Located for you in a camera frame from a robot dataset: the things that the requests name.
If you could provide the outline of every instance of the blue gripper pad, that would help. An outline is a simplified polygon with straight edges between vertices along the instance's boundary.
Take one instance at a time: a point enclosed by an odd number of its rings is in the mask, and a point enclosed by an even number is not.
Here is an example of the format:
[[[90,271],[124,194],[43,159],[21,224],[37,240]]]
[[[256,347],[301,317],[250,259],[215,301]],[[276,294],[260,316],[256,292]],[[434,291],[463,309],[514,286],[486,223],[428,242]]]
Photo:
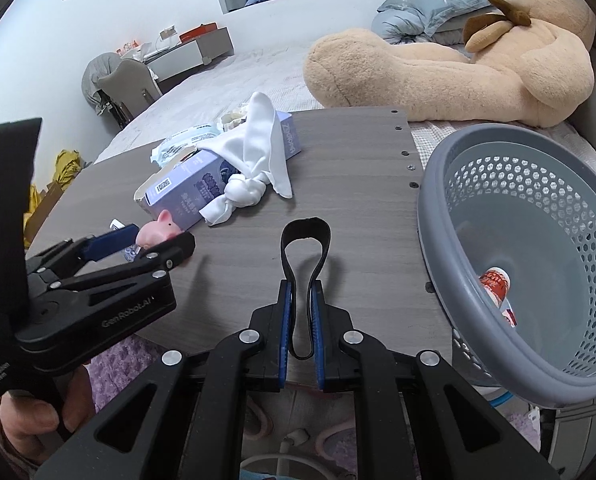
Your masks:
[[[284,293],[283,327],[280,332],[280,356],[278,357],[278,383],[284,388],[287,380],[287,356],[289,353],[289,314],[291,313],[291,283],[287,282]]]
[[[82,257],[86,262],[98,262],[122,251],[136,242],[138,231],[137,225],[129,224],[121,229],[91,238],[82,248]]]
[[[325,389],[325,346],[322,341],[322,323],[320,320],[320,305],[318,304],[318,294],[316,285],[311,287],[311,331],[313,334],[313,359],[316,363],[316,379],[318,388]]]

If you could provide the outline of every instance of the silver screw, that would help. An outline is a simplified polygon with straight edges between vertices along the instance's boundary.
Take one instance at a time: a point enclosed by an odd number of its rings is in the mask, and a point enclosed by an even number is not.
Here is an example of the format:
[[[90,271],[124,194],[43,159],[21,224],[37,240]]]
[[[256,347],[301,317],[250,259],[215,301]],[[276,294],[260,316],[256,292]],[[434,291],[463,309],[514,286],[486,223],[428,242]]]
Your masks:
[[[260,334],[255,330],[247,329],[240,332],[238,337],[243,343],[251,344],[260,339]]]
[[[420,354],[420,361],[422,361],[423,365],[435,366],[440,362],[440,356],[435,352],[427,350]]]
[[[363,342],[364,335],[357,330],[350,330],[349,332],[345,332],[343,339],[350,345],[357,345],[358,343]]]
[[[177,365],[182,361],[182,354],[178,350],[169,350],[162,354],[162,362],[167,366]]]

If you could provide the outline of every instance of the desk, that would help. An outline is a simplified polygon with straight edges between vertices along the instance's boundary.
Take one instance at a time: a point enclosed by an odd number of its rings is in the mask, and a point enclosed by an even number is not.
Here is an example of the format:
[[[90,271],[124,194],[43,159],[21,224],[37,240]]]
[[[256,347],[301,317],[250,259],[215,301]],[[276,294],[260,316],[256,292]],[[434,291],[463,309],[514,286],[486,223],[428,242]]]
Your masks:
[[[294,113],[302,152],[288,162],[294,198],[269,186],[261,202],[219,226],[191,227],[193,257],[171,272],[177,309],[140,332],[168,348],[200,352],[249,325],[272,303],[284,277],[280,235],[296,218],[320,216],[332,230],[321,273],[329,304],[347,309],[354,327],[387,348],[415,355],[435,348],[450,362],[451,330],[429,280],[417,237],[415,205],[422,166],[405,114],[392,108],[331,108]],[[85,168],[42,225],[29,254],[65,238],[106,232],[109,222],[150,218],[134,191],[154,171],[152,143]],[[315,240],[287,256],[299,283],[297,351],[308,350],[303,290],[319,259]],[[124,262],[115,254],[92,268]],[[289,359],[287,380],[313,385],[313,362]]]
[[[208,65],[232,50],[227,29],[219,28],[159,52],[144,63],[158,76],[158,86],[166,93],[189,77],[195,67]]]

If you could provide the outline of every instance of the yellow cloth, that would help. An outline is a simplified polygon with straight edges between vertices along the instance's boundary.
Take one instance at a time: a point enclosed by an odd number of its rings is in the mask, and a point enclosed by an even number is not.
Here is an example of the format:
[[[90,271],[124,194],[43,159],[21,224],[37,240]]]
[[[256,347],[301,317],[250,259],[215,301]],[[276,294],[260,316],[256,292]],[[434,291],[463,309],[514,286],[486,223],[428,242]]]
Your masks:
[[[23,230],[25,229],[25,227],[27,227],[27,220],[29,220],[29,218],[31,217],[33,212],[36,210],[36,208],[38,207],[38,204],[40,204],[40,201],[42,199],[43,199],[43,197],[40,196],[40,193],[38,193],[36,186],[34,184],[31,184],[31,186],[29,186],[29,211],[27,211],[23,215],[23,221],[22,221],[22,229]],[[25,238],[25,249],[28,249],[30,245],[31,245],[31,241],[27,240]]]
[[[69,187],[72,180],[76,178],[76,175],[81,169],[80,154],[78,152],[62,150],[56,157],[54,180],[60,184],[60,187],[64,191]]]

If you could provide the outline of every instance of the red box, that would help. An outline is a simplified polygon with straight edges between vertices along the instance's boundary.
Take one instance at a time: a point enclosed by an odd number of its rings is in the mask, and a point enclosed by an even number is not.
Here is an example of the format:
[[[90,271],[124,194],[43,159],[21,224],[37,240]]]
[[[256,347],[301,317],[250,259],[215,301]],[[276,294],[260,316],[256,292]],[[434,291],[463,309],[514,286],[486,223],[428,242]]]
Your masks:
[[[218,25],[216,23],[209,23],[208,25],[201,25],[200,27],[193,28],[184,34],[180,35],[180,41],[185,43],[186,41],[193,40],[193,38],[197,38],[198,36],[202,36],[207,32],[211,32],[212,30],[218,30]]]

